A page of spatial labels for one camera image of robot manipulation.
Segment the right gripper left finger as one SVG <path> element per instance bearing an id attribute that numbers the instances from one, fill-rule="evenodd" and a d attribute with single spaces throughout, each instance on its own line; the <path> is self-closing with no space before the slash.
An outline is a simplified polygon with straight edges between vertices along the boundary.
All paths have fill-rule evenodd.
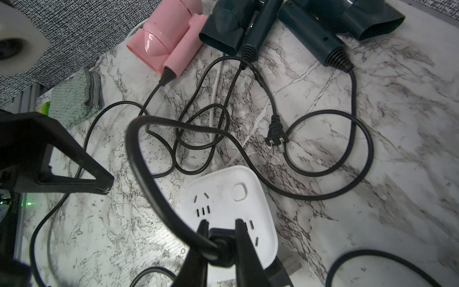
<path id="1" fill-rule="evenodd" d="M 209 223 L 202 220 L 197 232 L 191 239 L 186 238 L 186 243 L 190 243 L 190 250 L 187 253 L 184 264 L 172 283 L 172 287 L 206 287 L 208 284 L 208 261 L 201 253 L 203 246 L 197 238 L 208 238 Z"/>

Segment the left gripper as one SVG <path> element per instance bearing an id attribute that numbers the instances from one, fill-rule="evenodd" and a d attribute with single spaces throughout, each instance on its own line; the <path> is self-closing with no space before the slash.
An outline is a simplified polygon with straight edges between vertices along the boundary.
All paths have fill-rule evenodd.
<path id="1" fill-rule="evenodd" d="M 60 155 L 90 177 L 66 176 L 56 161 Z M 31 268 L 20 261 L 22 197 L 19 193 L 106 195 L 113 183 L 113 175 L 57 120 L 39 112 L 1 111 L 1 286 L 31 285 Z"/>

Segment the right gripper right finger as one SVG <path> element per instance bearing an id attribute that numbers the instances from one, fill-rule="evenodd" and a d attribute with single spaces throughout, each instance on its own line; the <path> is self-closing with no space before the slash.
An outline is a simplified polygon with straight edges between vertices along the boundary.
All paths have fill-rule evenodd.
<path id="1" fill-rule="evenodd" d="M 238 287 L 271 287 L 269 278 L 259 261 L 245 222 L 235 221 L 235 274 Z"/>

